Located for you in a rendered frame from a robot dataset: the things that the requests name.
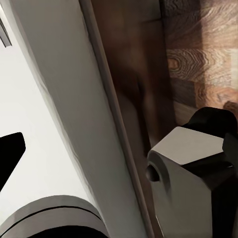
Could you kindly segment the hardback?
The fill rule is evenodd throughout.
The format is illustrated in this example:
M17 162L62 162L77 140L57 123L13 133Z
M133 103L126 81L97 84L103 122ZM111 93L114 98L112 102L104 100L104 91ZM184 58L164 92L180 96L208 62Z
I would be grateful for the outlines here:
M8 36L7 29L4 26L4 23L2 22L0 18L0 39L4 45L5 48L12 46L10 38Z

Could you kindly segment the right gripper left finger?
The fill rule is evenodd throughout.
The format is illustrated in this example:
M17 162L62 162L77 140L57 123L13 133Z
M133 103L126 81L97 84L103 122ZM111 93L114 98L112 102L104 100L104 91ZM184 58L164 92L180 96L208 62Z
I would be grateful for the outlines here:
M0 137L0 191L26 150L22 132Z

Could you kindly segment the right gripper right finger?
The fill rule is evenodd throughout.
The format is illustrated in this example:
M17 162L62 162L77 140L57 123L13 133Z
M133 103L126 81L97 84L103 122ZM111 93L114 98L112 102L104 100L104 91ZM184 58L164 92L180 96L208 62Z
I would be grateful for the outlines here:
M222 150L238 172L238 133L226 132Z

